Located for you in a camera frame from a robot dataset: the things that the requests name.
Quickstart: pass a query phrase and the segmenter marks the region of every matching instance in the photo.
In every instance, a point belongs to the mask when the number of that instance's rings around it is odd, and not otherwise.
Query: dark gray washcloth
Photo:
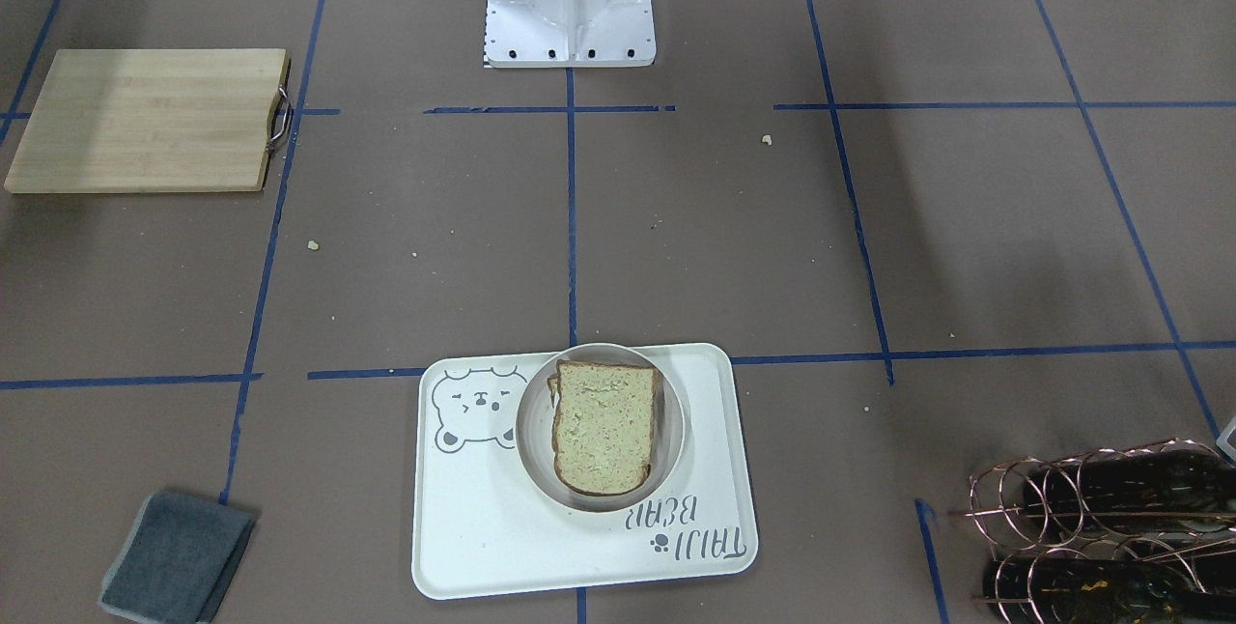
[[[146,624],[210,622],[252,530],[251,514],[182,493],[151,493],[103,580],[99,604]]]

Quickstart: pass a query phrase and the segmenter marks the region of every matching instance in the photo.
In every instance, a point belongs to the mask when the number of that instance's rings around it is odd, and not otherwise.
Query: toast
[[[554,414],[554,471],[587,495],[619,495],[648,479],[653,419],[661,389],[655,368],[557,361],[548,386]]]

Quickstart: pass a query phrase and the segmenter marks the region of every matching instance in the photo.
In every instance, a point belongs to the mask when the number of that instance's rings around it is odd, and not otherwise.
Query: folded cloth
[[[252,530],[251,514],[182,493],[151,493],[103,578],[99,605],[142,624],[210,622]]]

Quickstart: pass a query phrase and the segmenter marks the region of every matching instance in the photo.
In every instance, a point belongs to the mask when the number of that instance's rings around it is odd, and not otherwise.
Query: bowl
[[[617,495],[595,497],[580,493],[567,487],[554,471],[554,414],[555,400],[551,399],[546,381],[557,373],[557,361],[586,361],[603,365],[639,365],[641,368],[656,368],[653,361],[640,352],[618,344],[580,344],[545,361],[528,381],[519,409],[515,413],[515,447],[519,460],[528,471],[528,477],[549,498],[557,503],[590,513],[609,513],[623,510],[646,499],[665,483],[679,456],[686,435],[686,418],[682,404],[674,386],[662,372],[660,394],[653,399],[653,456],[648,479],[639,488]]]

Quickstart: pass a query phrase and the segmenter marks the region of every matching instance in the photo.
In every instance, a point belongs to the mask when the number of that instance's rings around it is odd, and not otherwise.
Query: wooden cutting board
[[[10,193],[262,188],[287,51],[59,51]]]

